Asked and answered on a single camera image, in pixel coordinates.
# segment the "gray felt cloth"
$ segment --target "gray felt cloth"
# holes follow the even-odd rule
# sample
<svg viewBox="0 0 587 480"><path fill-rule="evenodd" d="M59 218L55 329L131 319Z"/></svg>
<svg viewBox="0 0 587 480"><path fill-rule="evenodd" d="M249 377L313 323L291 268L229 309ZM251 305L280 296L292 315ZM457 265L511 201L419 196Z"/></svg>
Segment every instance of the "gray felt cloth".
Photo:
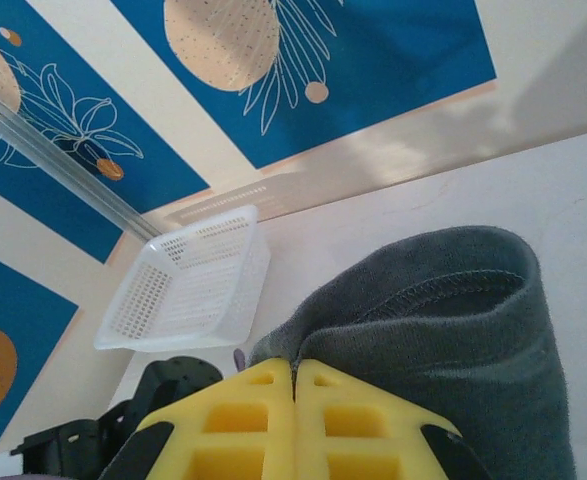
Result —
<svg viewBox="0 0 587 480"><path fill-rule="evenodd" d="M314 358L451 420L497 480L576 478L535 254L462 227L388 245L314 292L249 363Z"/></svg>

